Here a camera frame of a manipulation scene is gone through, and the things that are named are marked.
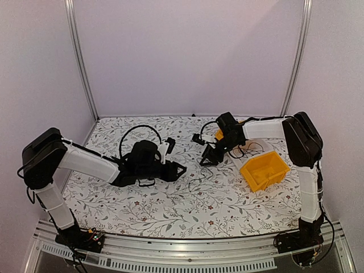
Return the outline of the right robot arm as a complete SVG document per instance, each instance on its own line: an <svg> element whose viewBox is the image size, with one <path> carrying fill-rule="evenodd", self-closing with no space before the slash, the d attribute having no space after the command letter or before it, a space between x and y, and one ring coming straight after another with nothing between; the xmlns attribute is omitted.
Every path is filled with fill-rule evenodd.
<svg viewBox="0 0 364 273"><path fill-rule="evenodd" d="M192 141L205 146L200 164L216 166L224 156L249 141L277 139L286 146L285 153L296 168L300 183L301 225L314 225L324 216L321 207L322 174L321 158L323 141L307 113L301 111L283 117L250 117L242 122L230 112L213 120L222 137L210 136L200 131Z"/></svg>

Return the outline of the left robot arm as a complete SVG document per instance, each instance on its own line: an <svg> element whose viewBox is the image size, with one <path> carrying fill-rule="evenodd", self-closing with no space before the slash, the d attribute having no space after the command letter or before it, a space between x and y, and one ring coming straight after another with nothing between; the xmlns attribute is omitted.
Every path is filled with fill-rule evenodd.
<svg viewBox="0 0 364 273"><path fill-rule="evenodd" d="M107 157L64 138L59 129L52 127L23 149L23 165L17 175L34 192L56 227L63 231L63 238L71 246L79 247L85 241L84 234L53 183L55 172L68 169L121 188L141 180L175 182L187 169L167 159L174 149L174 139L159 142L142 140L126 155Z"/></svg>

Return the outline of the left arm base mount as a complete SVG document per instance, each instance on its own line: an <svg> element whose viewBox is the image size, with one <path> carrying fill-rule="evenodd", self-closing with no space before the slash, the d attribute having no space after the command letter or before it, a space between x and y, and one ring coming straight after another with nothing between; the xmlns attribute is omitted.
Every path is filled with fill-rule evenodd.
<svg viewBox="0 0 364 273"><path fill-rule="evenodd" d="M61 229L54 222L57 230L55 242L68 246L72 249L80 249L93 253L101 253L105 241L105 232L97 230L95 227L91 229L81 229L79 224L70 210L73 217L73 223L70 227Z"/></svg>

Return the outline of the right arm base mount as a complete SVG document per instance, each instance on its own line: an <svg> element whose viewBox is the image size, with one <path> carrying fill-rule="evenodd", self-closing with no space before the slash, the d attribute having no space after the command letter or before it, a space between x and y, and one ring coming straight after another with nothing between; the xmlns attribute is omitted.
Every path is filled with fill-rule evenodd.
<svg viewBox="0 0 364 273"><path fill-rule="evenodd" d="M292 256L293 261L298 266L310 266L318 255L318 250L315 250L314 246L320 248L324 242L321 233L323 222L323 216L312 223L299 218L299 230L291 233L282 232L277 234L273 245L277 248L279 254L300 250L300 252Z"/></svg>

